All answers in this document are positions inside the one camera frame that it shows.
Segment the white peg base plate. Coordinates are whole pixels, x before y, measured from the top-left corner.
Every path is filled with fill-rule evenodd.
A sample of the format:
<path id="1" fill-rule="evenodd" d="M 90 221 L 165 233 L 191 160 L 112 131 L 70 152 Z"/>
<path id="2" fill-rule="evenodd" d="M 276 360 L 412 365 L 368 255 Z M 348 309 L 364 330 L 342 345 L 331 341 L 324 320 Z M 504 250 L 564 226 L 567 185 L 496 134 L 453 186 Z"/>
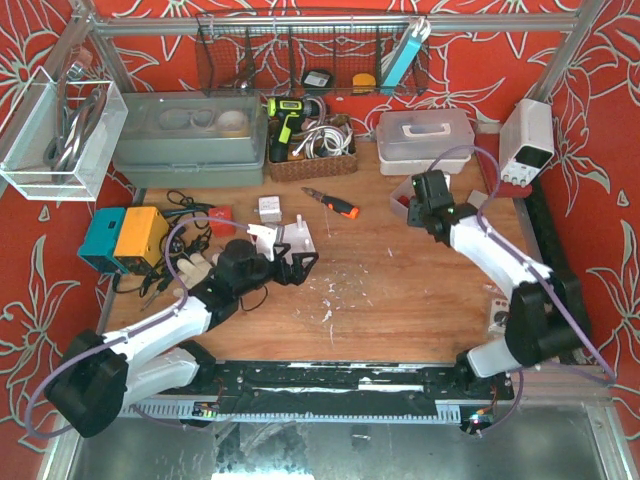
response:
<path id="1" fill-rule="evenodd" d="M 292 263 L 295 253 L 314 253 L 316 248 L 313 243 L 310 229 L 301 214 L 296 215 L 296 221 L 278 228 L 278 241 L 290 245 L 290 250 L 285 254 L 288 263 Z"/>

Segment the orange black handled pliers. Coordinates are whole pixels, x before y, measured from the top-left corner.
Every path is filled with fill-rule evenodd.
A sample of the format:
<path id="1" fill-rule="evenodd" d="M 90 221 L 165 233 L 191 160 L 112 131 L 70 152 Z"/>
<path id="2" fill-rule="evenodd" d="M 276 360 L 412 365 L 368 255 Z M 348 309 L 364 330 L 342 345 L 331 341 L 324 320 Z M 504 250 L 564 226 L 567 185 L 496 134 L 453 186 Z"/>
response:
<path id="1" fill-rule="evenodd" d="M 346 200 L 327 195 L 310 187 L 302 187 L 301 190 L 308 196 L 325 205 L 328 209 L 346 218 L 356 219 L 359 215 L 359 208 Z"/>

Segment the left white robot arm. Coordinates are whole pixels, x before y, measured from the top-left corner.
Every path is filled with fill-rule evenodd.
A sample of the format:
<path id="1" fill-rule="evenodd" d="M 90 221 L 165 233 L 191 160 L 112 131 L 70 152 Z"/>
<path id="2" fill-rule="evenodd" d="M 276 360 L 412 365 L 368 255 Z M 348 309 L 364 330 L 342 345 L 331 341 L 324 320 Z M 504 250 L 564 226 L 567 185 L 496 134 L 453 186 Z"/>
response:
<path id="1" fill-rule="evenodd" d="M 245 295 L 270 282 L 299 286 L 319 259 L 287 243 L 270 256 L 248 240 L 230 241 L 213 261 L 196 264 L 178 301 L 121 330 L 78 334 L 44 386 L 45 398 L 84 438 L 120 412 L 166 390 L 210 381 L 215 358 L 195 338 L 233 316 Z"/>

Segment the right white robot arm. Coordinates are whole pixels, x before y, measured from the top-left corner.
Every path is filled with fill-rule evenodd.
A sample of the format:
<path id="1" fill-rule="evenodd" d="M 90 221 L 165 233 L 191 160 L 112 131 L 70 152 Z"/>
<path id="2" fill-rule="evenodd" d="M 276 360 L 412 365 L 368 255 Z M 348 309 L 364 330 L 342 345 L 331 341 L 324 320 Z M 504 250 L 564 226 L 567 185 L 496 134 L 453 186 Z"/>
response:
<path id="1" fill-rule="evenodd" d="M 407 224 L 467 257 L 509 302 L 504 335 L 457 355 L 465 384 L 532 367 L 581 346 L 588 338 L 580 282 L 533 260 L 499 234 L 469 203 L 457 204 L 439 170 L 411 177 Z"/>

